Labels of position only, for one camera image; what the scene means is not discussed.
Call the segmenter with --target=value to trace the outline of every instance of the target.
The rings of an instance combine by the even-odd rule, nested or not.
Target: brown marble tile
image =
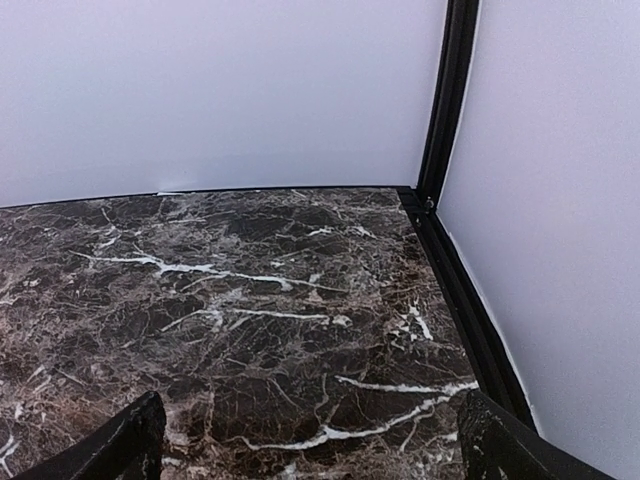
[[[0,210],[0,479],[149,389],[167,480],[462,478],[475,387],[392,190]]]

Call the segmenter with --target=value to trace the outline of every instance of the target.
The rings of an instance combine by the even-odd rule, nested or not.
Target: black metal frame
[[[442,193],[469,74],[480,0],[449,0],[418,198],[435,207]]]
[[[467,480],[613,480],[544,441],[479,391],[458,413]]]
[[[160,480],[166,415],[147,392],[90,436],[14,480]]]
[[[398,193],[442,287],[480,387],[535,431],[502,340],[438,215],[473,51],[479,0],[449,0],[431,123],[416,189]]]

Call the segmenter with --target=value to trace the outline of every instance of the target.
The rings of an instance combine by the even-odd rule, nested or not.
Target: black trim
[[[436,207],[453,149],[473,51],[479,0],[449,0],[431,122],[416,188]]]
[[[502,340],[438,215],[424,207],[415,190],[400,188],[398,194],[442,288],[480,388],[535,431]]]
[[[458,432],[467,480],[613,480],[546,442],[478,390],[462,403]]]

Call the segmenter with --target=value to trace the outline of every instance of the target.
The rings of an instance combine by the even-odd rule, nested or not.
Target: white panel
[[[544,436],[640,472],[640,3],[486,0],[440,206]]]
[[[446,0],[0,0],[0,205],[415,184]]]

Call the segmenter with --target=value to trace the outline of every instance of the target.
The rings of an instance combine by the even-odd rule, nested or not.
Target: black vertical post
[[[416,192],[424,205],[438,204],[467,84],[479,0],[449,0],[431,122]]]

